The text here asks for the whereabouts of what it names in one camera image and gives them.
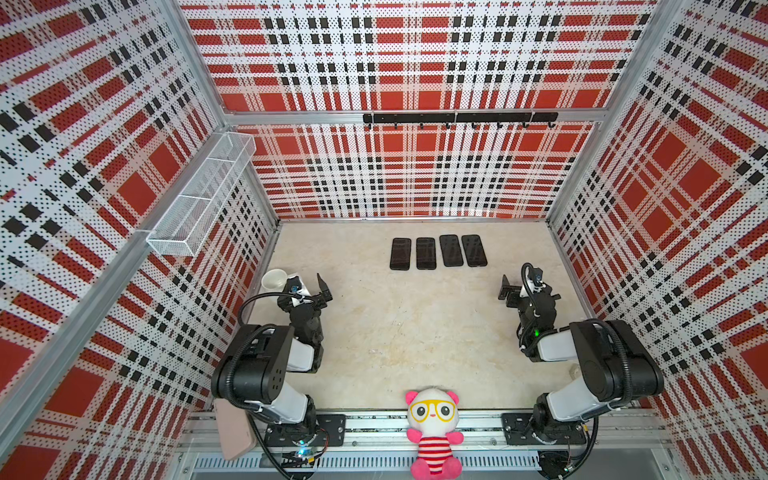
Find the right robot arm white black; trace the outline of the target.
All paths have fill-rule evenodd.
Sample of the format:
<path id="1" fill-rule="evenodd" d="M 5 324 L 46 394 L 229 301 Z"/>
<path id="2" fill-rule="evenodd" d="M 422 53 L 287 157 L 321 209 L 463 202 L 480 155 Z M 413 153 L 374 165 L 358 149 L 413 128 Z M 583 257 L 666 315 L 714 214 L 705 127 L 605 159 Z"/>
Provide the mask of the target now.
<path id="1" fill-rule="evenodd" d="M 577 428 L 636 400 L 660 395 L 663 373 L 624 321 L 587 319 L 557 328 L 560 299 L 543 270 L 526 262 L 521 283 L 501 280 L 498 299 L 519 316 L 519 351 L 533 363 L 574 362 L 578 374 L 565 387 L 541 394 L 521 434 L 543 444 L 573 438 Z"/>

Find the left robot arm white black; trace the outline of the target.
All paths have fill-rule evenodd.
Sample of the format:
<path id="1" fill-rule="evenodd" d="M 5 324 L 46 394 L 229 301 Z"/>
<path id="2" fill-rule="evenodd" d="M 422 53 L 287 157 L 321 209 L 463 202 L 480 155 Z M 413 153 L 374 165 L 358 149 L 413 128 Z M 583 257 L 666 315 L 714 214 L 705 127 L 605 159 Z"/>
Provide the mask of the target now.
<path id="1" fill-rule="evenodd" d="M 314 400 L 287 382 L 289 373 L 315 373 L 324 354 L 321 313 L 333 300 L 324 279 L 317 275 L 319 292 L 311 294 L 302 279 L 289 277 L 279 291 L 247 298 L 237 313 L 240 328 L 227 347 L 211 379 L 216 399 L 244 410 L 262 422 L 284 427 L 307 442 L 316 434 Z M 247 306 L 274 298 L 289 317 L 286 325 L 246 324 Z"/>

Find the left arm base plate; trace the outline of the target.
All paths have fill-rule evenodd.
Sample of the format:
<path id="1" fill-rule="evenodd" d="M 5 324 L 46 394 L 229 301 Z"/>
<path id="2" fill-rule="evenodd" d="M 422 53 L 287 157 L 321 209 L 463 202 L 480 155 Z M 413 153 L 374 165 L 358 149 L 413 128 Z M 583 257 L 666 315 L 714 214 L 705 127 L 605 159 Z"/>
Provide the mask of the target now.
<path id="1" fill-rule="evenodd" d="M 264 441 L 268 447 L 339 447 L 345 439 L 344 414 L 319 414 L 299 424 L 271 424 Z"/>

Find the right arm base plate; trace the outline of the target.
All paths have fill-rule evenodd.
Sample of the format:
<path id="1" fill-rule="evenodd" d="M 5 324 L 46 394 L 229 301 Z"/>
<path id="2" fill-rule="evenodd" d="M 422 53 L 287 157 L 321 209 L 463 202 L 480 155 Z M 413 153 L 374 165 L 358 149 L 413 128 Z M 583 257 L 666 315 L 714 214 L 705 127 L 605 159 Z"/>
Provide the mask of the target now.
<path id="1" fill-rule="evenodd" d="M 579 422 L 541 419 L 531 412 L 503 413 L 501 422 L 507 445 L 581 446 L 587 443 Z"/>

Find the black phone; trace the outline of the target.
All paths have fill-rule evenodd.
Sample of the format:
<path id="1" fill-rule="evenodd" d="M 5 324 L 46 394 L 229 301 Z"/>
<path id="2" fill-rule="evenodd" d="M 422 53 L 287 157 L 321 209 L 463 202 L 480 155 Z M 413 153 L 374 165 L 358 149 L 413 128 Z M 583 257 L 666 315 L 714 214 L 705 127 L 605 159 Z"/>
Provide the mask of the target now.
<path id="1" fill-rule="evenodd" d="M 462 245 L 456 234 L 441 235 L 439 243 L 445 267 L 461 267 L 464 265 Z"/>
<path id="2" fill-rule="evenodd" d="M 461 237 L 466 263 L 469 267 L 485 267 L 488 265 L 482 239 L 477 234 Z"/>

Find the black phone case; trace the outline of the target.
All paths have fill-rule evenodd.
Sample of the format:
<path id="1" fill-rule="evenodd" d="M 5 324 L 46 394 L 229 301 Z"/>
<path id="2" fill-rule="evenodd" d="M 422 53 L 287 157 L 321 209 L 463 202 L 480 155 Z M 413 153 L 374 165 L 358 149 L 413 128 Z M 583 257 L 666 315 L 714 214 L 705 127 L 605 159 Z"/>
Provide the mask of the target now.
<path id="1" fill-rule="evenodd" d="M 392 240 L 389 267 L 394 271 L 408 271 L 411 265 L 412 240 L 397 237 Z"/>

